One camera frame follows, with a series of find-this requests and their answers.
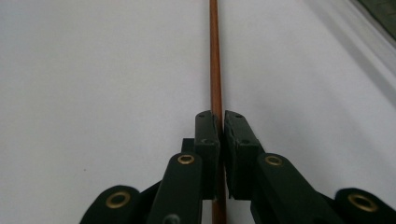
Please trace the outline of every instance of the white surface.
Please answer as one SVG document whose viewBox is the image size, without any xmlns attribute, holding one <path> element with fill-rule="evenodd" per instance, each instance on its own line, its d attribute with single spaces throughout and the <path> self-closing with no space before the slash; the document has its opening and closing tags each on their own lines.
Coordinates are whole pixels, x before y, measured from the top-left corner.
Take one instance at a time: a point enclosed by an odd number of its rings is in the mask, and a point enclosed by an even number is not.
<svg viewBox="0 0 396 224">
<path fill-rule="evenodd" d="M 396 207 L 396 51 L 347 0 L 219 1 L 224 109 L 320 192 Z M 207 1 L 0 3 L 0 223 L 162 178 L 209 108 Z M 253 223 L 249 203 L 229 223 Z M 205 203 L 203 223 L 209 223 Z"/>
</svg>

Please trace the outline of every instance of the thin rod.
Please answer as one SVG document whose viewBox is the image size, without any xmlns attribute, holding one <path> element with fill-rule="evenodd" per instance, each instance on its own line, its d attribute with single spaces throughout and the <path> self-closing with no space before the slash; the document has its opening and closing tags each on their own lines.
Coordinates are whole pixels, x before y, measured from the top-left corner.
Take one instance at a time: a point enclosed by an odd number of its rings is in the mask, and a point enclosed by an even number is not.
<svg viewBox="0 0 396 224">
<path fill-rule="evenodd" d="M 220 77 L 220 51 L 219 51 L 219 22 L 218 2 L 210 0 L 210 107 L 212 114 L 217 117 L 219 139 L 222 138 L 222 103 L 221 103 L 221 77 Z M 218 167 L 218 195 L 212 201 L 212 223 L 226 224 L 226 196 L 223 161 Z"/>
</svg>

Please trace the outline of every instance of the screw hole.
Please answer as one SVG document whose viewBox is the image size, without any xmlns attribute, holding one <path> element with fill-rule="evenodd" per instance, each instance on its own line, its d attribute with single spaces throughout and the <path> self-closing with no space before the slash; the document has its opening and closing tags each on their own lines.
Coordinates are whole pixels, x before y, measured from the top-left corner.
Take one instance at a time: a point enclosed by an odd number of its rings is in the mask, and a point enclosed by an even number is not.
<svg viewBox="0 0 396 224">
<path fill-rule="evenodd" d="M 211 139 L 206 139 L 206 138 L 202 139 L 201 142 L 202 142 L 202 143 L 205 143 L 205 144 L 213 144 L 213 143 L 215 143 L 213 140 L 211 140 Z"/>
<path fill-rule="evenodd" d="M 314 224 L 329 224 L 325 219 L 321 217 L 316 217 L 314 220 Z"/>
<path fill-rule="evenodd" d="M 163 219 L 163 224 L 179 224 L 180 217 L 175 214 L 170 214 Z"/>
<path fill-rule="evenodd" d="M 265 157 L 265 161 L 268 164 L 274 165 L 274 166 L 280 166 L 283 163 L 283 161 L 277 156 L 267 156 L 267 157 Z"/>
<path fill-rule="evenodd" d="M 109 208 L 121 208 L 131 200 L 131 195 L 125 191 L 119 191 L 111 194 L 106 200 L 106 206 Z"/>
<path fill-rule="evenodd" d="M 194 160 L 195 158 L 192 155 L 182 155 L 177 158 L 177 161 L 183 165 L 191 164 Z"/>
<path fill-rule="evenodd" d="M 359 193 L 352 193 L 347 196 L 350 203 L 366 212 L 375 212 L 378 206 L 369 198 Z"/>
</svg>

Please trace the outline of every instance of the wooden stick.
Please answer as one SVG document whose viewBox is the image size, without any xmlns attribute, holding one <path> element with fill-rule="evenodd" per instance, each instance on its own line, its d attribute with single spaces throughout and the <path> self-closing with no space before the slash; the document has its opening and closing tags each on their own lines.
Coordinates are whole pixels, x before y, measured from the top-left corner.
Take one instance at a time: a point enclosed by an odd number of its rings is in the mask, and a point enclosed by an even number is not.
<svg viewBox="0 0 396 224">
<path fill-rule="evenodd" d="M 222 103 L 219 51 L 219 22 L 218 2 L 210 0 L 210 107 L 212 114 L 217 117 L 219 139 L 222 138 Z M 226 224 L 225 176 L 223 161 L 218 167 L 218 197 L 212 201 L 212 223 Z"/>
</svg>

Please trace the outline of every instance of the copper rod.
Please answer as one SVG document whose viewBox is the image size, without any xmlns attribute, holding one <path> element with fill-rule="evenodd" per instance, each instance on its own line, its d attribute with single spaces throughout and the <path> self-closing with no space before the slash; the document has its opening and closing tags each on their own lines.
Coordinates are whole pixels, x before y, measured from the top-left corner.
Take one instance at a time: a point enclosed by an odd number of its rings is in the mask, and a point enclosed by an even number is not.
<svg viewBox="0 0 396 224">
<path fill-rule="evenodd" d="M 218 2 L 210 0 L 210 108 L 217 118 L 219 139 L 222 137 L 222 102 L 221 102 L 221 76 L 220 76 L 220 50 L 219 50 L 219 19 Z M 212 201 L 212 223 L 226 224 L 226 197 L 225 176 L 223 161 L 218 167 L 218 194 Z"/>
</svg>

